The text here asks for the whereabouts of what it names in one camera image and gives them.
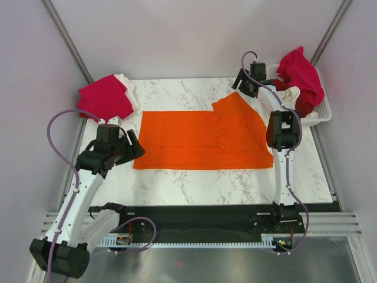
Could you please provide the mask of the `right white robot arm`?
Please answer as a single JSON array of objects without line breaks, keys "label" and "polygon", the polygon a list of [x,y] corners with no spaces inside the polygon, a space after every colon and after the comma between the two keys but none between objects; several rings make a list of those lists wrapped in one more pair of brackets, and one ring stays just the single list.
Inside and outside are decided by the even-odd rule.
[{"label": "right white robot arm", "polygon": [[297,197],[293,188],[293,158],[302,139],[300,114],[284,105],[272,82],[267,79],[266,64],[254,60],[250,69],[240,69],[232,88],[257,98],[269,111],[266,142],[275,162],[275,196],[271,228],[285,231],[297,218]]}]

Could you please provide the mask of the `orange t shirt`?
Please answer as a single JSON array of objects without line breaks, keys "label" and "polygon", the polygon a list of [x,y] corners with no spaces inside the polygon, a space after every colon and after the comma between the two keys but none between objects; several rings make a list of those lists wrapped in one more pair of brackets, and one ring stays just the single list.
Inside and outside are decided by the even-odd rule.
[{"label": "orange t shirt", "polygon": [[212,104],[211,111],[145,111],[139,142],[145,155],[137,170],[268,169],[273,156],[259,113],[238,93]]}]

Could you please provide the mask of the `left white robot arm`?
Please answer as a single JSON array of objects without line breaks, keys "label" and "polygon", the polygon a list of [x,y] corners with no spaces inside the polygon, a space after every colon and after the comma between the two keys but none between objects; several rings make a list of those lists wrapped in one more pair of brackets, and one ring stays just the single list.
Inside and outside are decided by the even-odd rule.
[{"label": "left white robot arm", "polygon": [[96,138],[81,152],[74,167],[75,180],[57,218],[42,239],[29,247],[38,266],[47,273],[82,277],[93,250],[114,229],[125,231],[129,217],[110,203],[85,225],[91,202],[114,167],[138,159],[145,153],[133,130],[116,124],[100,124]]}]

